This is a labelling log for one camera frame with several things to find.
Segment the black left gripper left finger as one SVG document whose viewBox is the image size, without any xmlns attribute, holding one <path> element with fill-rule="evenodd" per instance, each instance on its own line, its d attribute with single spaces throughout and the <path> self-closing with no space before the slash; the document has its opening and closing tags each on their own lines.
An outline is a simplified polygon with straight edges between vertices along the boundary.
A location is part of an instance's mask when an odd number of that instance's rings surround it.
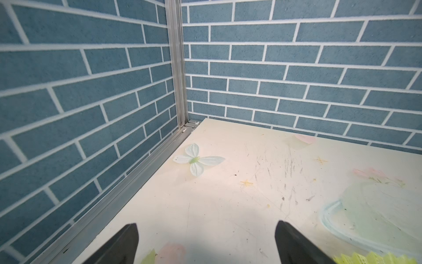
<svg viewBox="0 0 422 264">
<path fill-rule="evenodd" d="M 136 223 L 126 224 L 84 264 L 133 264 L 138 242 Z"/>
</svg>

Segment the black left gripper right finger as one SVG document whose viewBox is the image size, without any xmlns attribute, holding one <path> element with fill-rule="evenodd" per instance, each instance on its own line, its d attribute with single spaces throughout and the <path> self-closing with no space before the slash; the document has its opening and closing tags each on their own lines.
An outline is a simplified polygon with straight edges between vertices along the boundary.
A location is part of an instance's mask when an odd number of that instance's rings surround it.
<svg viewBox="0 0 422 264">
<path fill-rule="evenodd" d="M 279 221 L 275 230 L 275 242 L 282 264 L 334 264 L 290 223 Z"/>
</svg>

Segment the yellow-green shuttlecock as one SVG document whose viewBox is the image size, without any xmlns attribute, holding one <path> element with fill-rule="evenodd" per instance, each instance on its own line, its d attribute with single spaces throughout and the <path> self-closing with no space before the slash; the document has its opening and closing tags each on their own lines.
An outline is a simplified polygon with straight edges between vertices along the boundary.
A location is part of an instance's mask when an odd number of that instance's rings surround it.
<svg viewBox="0 0 422 264">
<path fill-rule="evenodd" d="M 406 255 L 397 257 L 388 253 L 381 256 L 374 252 L 370 252 L 367 256 L 358 253 L 353 253 L 351 256 L 341 254 L 341 256 L 334 256 L 333 260 L 336 264 L 417 264 L 416 259 Z"/>
</svg>

